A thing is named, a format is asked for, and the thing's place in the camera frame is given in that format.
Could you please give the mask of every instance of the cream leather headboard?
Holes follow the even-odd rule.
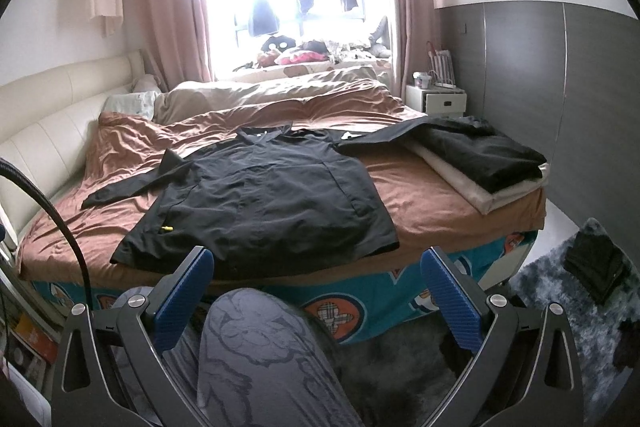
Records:
[[[139,51],[59,66],[0,86],[0,157],[52,197],[84,165],[90,130],[110,94],[128,92],[145,73]],[[0,221],[6,245],[39,207],[0,178]]]

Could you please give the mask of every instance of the white floor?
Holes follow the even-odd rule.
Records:
[[[532,261],[548,253],[552,248],[560,245],[562,241],[574,235],[578,228],[578,225],[569,219],[562,210],[551,201],[546,200],[545,229],[538,232],[538,238],[524,260],[524,264],[532,263]]]

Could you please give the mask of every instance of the cartoon print pants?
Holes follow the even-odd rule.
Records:
[[[151,290],[130,289],[113,307]],[[113,349],[138,413],[161,425],[124,349]],[[300,312],[258,290],[239,289],[218,298],[202,336],[188,325],[162,361],[216,427],[362,427]]]

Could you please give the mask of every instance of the brown blanket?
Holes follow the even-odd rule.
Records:
[[[354,82],[313,98],[208,112],[169,126],[119,113],[105,113],[98,120],[81,184],[56,206],[84,252],[93,287],[124,290],[137,285],[154,285],[160,277],[157,273],[110,264],[110,258],[156,195],[80,210],[82,201],[98,188],[153,168],[167,148],[184,155],[217,140],[233,137],[239,126],[277,126],[293,121],[297,128],[338,128],[357,132],[374,131],[418,116],[419,113],[404,107],[384,87],[371,80]],[[466,250],[514,231],[537,230],[544,225],[545,195],[541,188],[482,216],[420,157],[399,145],[388,144],[362,152],[358,158],[367,166],[394,220],[400,248],[360,259],[357,263],[269,282],[319,284],[398,269],[416,263],[420,254],[432,245],[439,245],[449,252]],[[35,220],[21,242],[18,269],[28,280],[82,282],[71,249],[46,215]],[[264,282],[214,281],[212,290]]]

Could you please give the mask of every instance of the blue gripper pad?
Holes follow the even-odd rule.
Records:
[[[213,277],[213,254],[203,248],[162,303],[154,318],[153,343],[162,353],[178,343]]]
[[[472,293],[476,296],[474,303],[461,285],[461,281],[456,279],[469,279],[470,283],[475,285],[484,295],[480,286],[469,276],[460,273],[446,257],[446,254],[442,253],[441,256],[438,256],[434,248],[430,248],[422,254],[420,273],[431,292],[434,304],[440,308],[458,346],[468,349],[474,354],[477,353],[484,341],[484,332],[482,331],[484,317],[481,311],[488,314],[489,310],[484,301],[478,305],[480,294],[475,292],[475,289],[472,288]],[[469,281],[462,284],[467,286],[467,289],[470,286]]]

